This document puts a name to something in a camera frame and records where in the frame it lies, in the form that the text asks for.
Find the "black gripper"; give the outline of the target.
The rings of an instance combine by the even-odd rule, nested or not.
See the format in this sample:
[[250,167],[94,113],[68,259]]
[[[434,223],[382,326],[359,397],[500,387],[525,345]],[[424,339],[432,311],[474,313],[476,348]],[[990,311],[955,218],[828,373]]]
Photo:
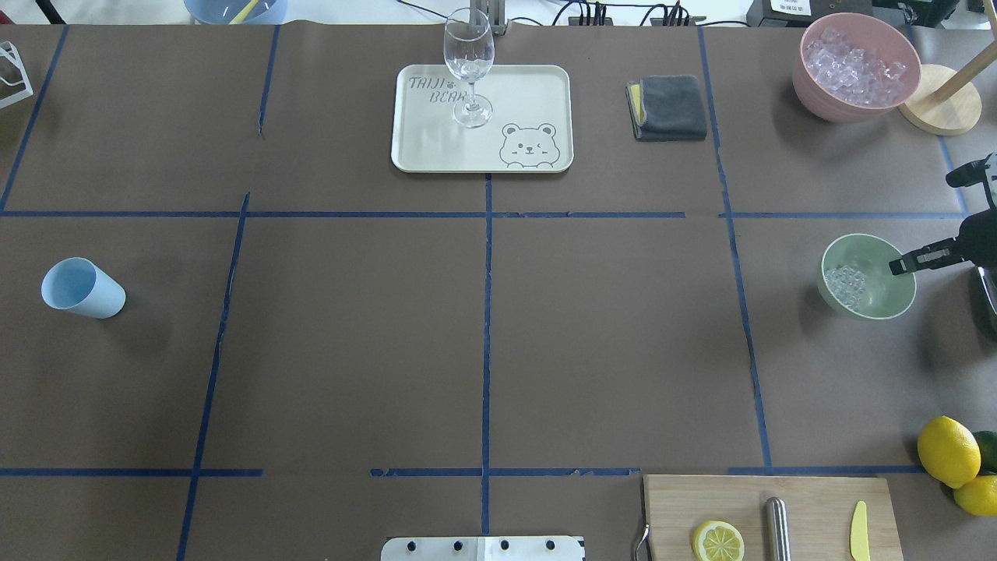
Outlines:
[[959,228],[959,253],[948,245],[926,245],[890,260],[888,267],[894,276],[913,274],[919,270],[937,270],[969,262],[994,270],[996,267],[996,210],[971,214]]

